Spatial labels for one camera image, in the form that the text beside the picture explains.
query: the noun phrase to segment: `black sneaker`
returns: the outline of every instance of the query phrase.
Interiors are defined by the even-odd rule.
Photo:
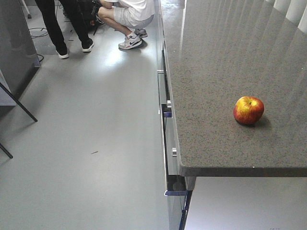
[[[82,42],[82,52],[88,53],[91,52],[94,46],[94,41],[89,38],[87,41]]]
[[[67,49],[65,49],[65,50],[64,49],[63,50],[57,50],[57,53],[59,55],[59,58],[61,58],[61,59],[66,59],[66,58],[69,57]]]

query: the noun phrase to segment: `apple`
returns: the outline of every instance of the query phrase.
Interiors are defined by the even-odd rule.
[[[253,96],[241,97],[236,102],[233,110],[235,120],[245,125],[252,125],[259,121],[263,112],[263,102]]]

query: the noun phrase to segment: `shoe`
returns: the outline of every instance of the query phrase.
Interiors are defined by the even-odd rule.
[[[89,53],[92,51],[94,46],[94,41],[90,38],[85,42],[82,42],[82,52]]]
[[[105,24],[100,18],[99,16],[96,14],[96,21],[99,22],[100,24]]]
[[[148,37],[148,34],[145,29],[135,29],[134,33],[139,37],[139,38],[145,38]]]
[[[119,48],[121,49],[132,49],[138,47],[142,43],[142,40],[136,35],[129,35],[129,37],[125,36],[125,41],[123,43],[119,43]]]
[[[57,51],[57,53],[58,53],[58,55],[59,55],[59,58],[61,58],[61,59],[66,59],[66,58],[68,58],[69,57],[69,55],[68,55],[68,52],[67,52],[67,50],[65,51]]]

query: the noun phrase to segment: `black pants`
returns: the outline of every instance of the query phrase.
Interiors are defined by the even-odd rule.
[[[88,31],[77,0],[59,1],[63,5],[63,8],[69,17],[79,40],[81,42],[87,41],[89,39]],[[35,0],[35,2],[42,12],[46,29],[49,33],[52,43],[56,47],[56,50],[67,50],[62,31],[56,18],[54,0]]]

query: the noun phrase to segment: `white shirt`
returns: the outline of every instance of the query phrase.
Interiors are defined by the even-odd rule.
[[[130,13],[137,21],[143,21],[154,14],[154,0],[105,0],[108,2],[118,2],[123,7],[129,9]]]

